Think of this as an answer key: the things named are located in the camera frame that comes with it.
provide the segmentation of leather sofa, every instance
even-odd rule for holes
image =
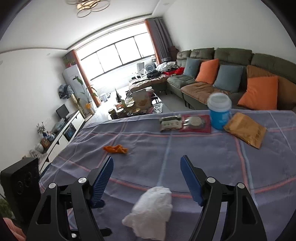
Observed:
[[[244,109],[243,107],[237,106],[237,103],[247,89],[247,65],[254,65],[265,69],[296,83],[296,64],[267,54],[253,54],[251,50],[237,48],[218,48],[216,50],[214,50],[214,48],[203,48],[194,49],[192,51],[186,50],[177,54],[177,65],[179,67],[185,67],[187,57],[200,58],[202,61],[218,58],[220,65],[236,65],[244,67],[239,91],[237,93],[220,90],[207,83],[196,82],[195,79],[185,75],[169,77],[167,79],[167,89],[182,98],[185,101],[185,104],[189,103],[196,110],[207,109],[207,98],[211,93],[215,92],[227,94],[232,101],[232,108]]]

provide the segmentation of metal screw head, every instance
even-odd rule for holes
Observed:
[[[79,182],[79,183],[85,183],[86,180],[87,180],[87,179],[86,179],[85,177],[81,177],[81,178],[78,179],[78,182]]]
[[[208,178],[207,178],[207,181],[208,181],[209,183],[214,183],[216,180],[215,180],[215,178],[213,178],[213,177],[208,177]]]
[[[53,188],[55,188],[55,186],[56,186],[56,184],[55,184],[55,183],[51,183],[51,184],[49,184],[49,185],[48,185],[48,187],[49,187],[50,189],[53,189]]]
[[[237,186],[238,186],[240,189],[244,189],[244,184],[243,184],[243,183],[238,183]]]

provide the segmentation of black speaker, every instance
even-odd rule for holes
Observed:
[[[24,158],[0,173],[0,183],[17,222],[26,228],[40,201],[37,158]]]

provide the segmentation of large window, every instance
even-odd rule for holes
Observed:
[[[154,54],[144,23],[110,33],[77,50],[90,80]]]

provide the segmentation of blue and white container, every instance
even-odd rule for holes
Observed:
[[[230,119],[231,99],[223,93],[211,94],[207,100],[212,127],[222,130]]]

